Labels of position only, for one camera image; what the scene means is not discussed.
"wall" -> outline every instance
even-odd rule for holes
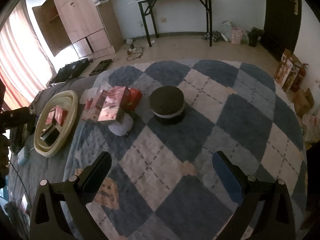
[[[142,19],[135,0],[111,0],[124,38],[144,36]],[[266,0],[213,0],[213,30],[219,23],[232,20],[250,30],[252,26],[263,28]],[[154,7],[159,33],[206,31],[205,9],[198,0],[162,0]],[[154,33],[151,17],[147,16],[150,33]]]
[[[320,80],[320,23],[309,5],[302,0],[301,26],[294,54],[302,63],[308,63],[307,75],[301,84],[306,90]]]
[[[35,15],[33,14],[32,8],[35,6],[40,6],[42,5],[46,0],[26,0],[26,4],[27,4],[27,10],[28,10],[28,14],[30,17],[30,21],[33,25],[33,28],[36,32],[36,35],[38,36],[38,39],[40,41],[40,44],[42,45],[44,51],[46,52],[46,54],[48,55],[49,59],[51,60],[54,68],[56,69],[56,71],[58,72],[58,70],[61,67],[64,67],[65,64],[77,61],[79,59],[75,49],[73,48],[73,46],[69,46],[66,49],[64,49],[63,51],[61,51],[57,56],[53,56],[52,52],[50,51],[47,43],[45,42],[43,35],[39,29],[38,23],[36,21]]]

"floor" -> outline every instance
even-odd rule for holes
[[[113,60],[110,68],[150,61],[196,58],[247,62],[261,67],[271,76],[276,73],[278,61],[259,43],[253,48],[244,44],[233,45],[230,42],[219,41],[213,42],[212,47],[209,47],[209,41],[202,40],[201,37],[200,35],[160,37],[155,39],[151,48],[147,40],[137,40],[136,43],[145,50],[141,58],[133,61],[126,60],[129,46],[124,44],[116,54],[94,60],[80,77],[88,76],[101,60],[109,58]]]

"red fire extinguisher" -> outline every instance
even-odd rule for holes
[[[304,77],[306,76],[306,73],[307,73],[306,69],[307,69],[308,65],[309,64],[303,64],[302,67],[300,68],[296,79],[294,80],[293,84],[290,87],[290,89],[293,92],[297,92],[300,89],[300,85],[301,85]]]

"bed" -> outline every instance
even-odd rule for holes
[[[107,187],[87,208],[109,239],[214,239],[238,207],[212,166],[212,153],[222,150],[246,175],[285,180],[299,230],[307,184],[302,133],[292,104],[266,72],[251,64],[216,60],[133,64],[42,91],[34,102],[36,114],[58,92],[73,90],[84,103],[98,88],[115,85],[143,93],[127,136],[82,121],[84,105],[79,104],[75,125],[56,155],[45,158],[32,150],[23,167],[12,157],[31,202],[42,179],[64,181],[108,151],[112,168]],[[177,86],[185,96],[185,117],[173,126],[160,125],[148,104],[151,92],[163,85]],[[31,136],[26,146],[31,149],[32,143]],[[23,193],[10,169],[10,200],[19,204]],[[65,214],[81,239],[72,217]]]

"blue gripper pad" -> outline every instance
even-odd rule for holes
[[[212,166],[231,200],[234,203],[241,204],[243,202],[242,186],[217,152],[212,154]]]

